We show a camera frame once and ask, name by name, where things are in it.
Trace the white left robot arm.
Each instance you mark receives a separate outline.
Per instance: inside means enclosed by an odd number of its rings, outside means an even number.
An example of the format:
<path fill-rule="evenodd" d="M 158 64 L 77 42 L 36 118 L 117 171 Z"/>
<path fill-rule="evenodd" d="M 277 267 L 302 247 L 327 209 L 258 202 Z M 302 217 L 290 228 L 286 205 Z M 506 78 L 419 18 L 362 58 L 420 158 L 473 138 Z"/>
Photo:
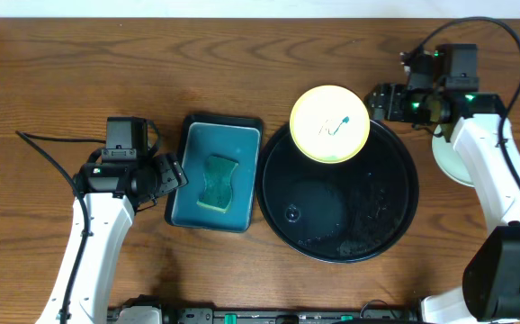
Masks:
<path fill-rule="evenodd" d="M 106 323 L 123 241 L 139 206 L 187 184 L 173 154 L 84 163 L 67 248 L 39 323 Z"/>

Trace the pale green plate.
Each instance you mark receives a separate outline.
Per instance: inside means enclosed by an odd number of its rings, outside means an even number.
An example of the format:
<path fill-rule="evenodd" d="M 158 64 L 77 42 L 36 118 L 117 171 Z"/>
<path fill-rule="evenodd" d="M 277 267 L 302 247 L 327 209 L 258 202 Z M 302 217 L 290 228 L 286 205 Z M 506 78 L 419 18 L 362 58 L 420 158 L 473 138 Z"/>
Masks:
<path fill-rule="evenodd" d="M 444 137 L 434 135 L 432 151 L 436 164 L 446 176 L 460 185 L 473 187 L 468 170 L 459 154 L 453 150 L 451 143 L 447 142 Z"/>

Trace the green scrubbing sponge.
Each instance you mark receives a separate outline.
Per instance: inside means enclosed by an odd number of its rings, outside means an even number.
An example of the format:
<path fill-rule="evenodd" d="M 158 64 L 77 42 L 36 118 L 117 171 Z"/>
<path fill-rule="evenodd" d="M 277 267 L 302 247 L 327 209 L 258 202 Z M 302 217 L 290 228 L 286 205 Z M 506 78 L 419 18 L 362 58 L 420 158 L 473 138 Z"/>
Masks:
<path fill-rule="evenodd" d="M 232 176 L 238 162 L 219 156 L 209 156 L 204 163 L 204 190 L 197 204 L 204 209 L 225 213 L 233 200 Z"/>

